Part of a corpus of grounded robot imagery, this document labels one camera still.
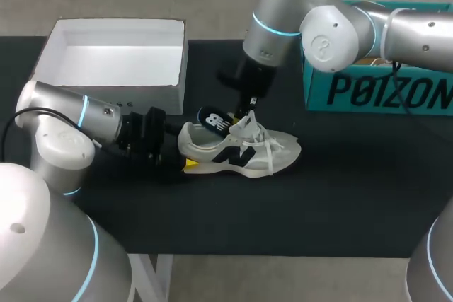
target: shoe sole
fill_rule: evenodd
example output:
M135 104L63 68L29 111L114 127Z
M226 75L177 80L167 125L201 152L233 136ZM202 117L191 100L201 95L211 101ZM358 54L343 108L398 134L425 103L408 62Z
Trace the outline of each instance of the shoe sole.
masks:
M297 157L295 157L291 163L286 164L285 166L280 166L279 168L274 168L274 174L279 173L280 171L290 167L295 161L300 158L299 153ZM241 166L232 165L228 163L198 163L197 165L190 165L183 169L184 173L189 175L208 175L210 173L220 173L222 171L234 171L235 173L240 173L248 178L261 178L270 176L268 169L265 170L254 170L254 169L246 169L242 168Z

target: yellow shoe accent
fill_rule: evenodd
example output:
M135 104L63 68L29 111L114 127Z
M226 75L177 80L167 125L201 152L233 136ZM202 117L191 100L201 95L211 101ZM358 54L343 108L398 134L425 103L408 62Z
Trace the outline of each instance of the yellow shoe accent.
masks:
M183 168L183 171L187 170L189 168L193 168L194 166L197 166L197 165L198 165L198 162L195 162L195 161L192 161L189 158L186 158L185 159L185 167Z

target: teal shoe box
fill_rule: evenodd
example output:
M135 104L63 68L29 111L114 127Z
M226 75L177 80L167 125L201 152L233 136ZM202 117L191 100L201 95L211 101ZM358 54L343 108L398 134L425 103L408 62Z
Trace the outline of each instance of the teal shoe box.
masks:
M453 5L446 3L376 2L389 8L453 11ZM328 74L315 70L303 54L302 62L308 110L405 114L393 79L376 79L391 73L391 66L352 65L342 72ZM403 66L398 72L398 86L412 113L453 115L453 74Z

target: black table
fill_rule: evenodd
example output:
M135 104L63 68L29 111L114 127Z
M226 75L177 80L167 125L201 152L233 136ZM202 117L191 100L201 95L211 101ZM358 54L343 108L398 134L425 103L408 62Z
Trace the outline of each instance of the black table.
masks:
M0 38L1 124L44 41ZM215 74L240 52L238 40L190 42L187 118L203 105L234 108L237 94ZM410 117L307 112L297 49L257 117L300 138L302 158L286 173L194 178L99 154L76 203L133 253L409 257L452 196L453 148ZM452 118L420 121L453 138ZM9 161L28 164L28 140L14 128Z

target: shoe tongue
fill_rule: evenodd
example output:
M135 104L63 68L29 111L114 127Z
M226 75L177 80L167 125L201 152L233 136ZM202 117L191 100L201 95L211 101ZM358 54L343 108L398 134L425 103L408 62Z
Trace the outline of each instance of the shoe tongue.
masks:
M229 128L233 125L233 118L217 108L204 106L198 111L198 122L204 128L225 138L229 135Z
M260 133L260 128L256 122L255 113L251 110L247 116L229 128L229 133L235 137L244 139L255 139Z

